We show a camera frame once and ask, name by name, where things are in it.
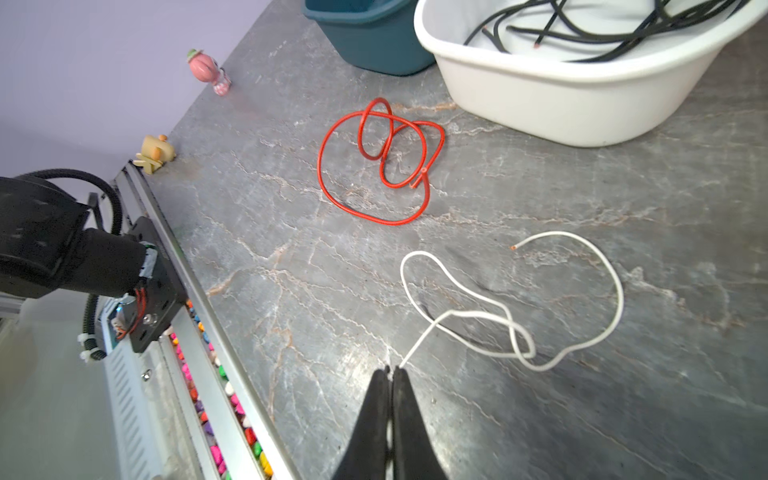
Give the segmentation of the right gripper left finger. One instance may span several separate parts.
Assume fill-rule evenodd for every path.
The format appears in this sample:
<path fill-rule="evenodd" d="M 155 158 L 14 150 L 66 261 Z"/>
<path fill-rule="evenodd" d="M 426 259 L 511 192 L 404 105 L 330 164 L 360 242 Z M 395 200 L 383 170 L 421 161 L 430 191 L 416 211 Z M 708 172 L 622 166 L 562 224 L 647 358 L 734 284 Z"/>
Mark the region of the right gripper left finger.
<path fill-rule="evenodd" d="M 333 479 L 386 478 L 391 381 L 388 367 L 375 370 L 359 411 L 346 451 Z"/>

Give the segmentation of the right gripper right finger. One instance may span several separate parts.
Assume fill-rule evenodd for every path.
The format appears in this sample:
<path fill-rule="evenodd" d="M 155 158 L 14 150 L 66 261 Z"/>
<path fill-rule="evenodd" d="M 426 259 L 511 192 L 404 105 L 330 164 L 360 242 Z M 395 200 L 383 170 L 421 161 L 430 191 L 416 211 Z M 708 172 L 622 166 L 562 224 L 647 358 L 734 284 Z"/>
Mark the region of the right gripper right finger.
<path fill-rule="evenodd" d="M 447 480 L 432 448 L 408 373 L 393 372 L 393 472 L 397 480 Z"/>

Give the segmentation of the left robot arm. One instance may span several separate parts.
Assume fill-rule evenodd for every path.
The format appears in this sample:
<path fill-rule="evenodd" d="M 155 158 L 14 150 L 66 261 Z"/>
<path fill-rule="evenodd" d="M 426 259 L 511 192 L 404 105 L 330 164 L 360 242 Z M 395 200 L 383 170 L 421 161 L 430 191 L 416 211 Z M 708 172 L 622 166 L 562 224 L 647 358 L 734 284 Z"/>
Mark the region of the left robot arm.
<path fill-rule="evenodd" d="M 97 200 L 78 202 L 55 185 L 57 179 L 97 187 L 111 205 L 106 229 Z M 1 180 L 1 290 L 38 299 L 57 289 L 87 294 L 78 337 L 85 361 L 106 352 L 95 336 L 101 296 L 131 294 L 138 313 L 147 311 L 146 284 L 158 258 L 155 246 L 121 233 L 123 209 L 115 189 L 101 178 L 74 169 L 46 169 Z"/>

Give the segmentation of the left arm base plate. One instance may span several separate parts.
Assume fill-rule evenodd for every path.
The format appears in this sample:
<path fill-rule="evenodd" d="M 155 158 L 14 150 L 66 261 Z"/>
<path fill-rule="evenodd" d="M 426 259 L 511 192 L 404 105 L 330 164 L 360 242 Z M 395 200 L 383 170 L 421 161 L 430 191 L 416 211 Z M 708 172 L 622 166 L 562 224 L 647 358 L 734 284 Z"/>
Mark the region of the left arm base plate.
<path fill-rule="evenodd" d="M 187 300 L 186 291 L 153 222 L 142 216 L 109 255 L 110 279 L 118 295 L 110 320 L 116 339 L 128 340 L 136 353 L 170 327 Z"/>

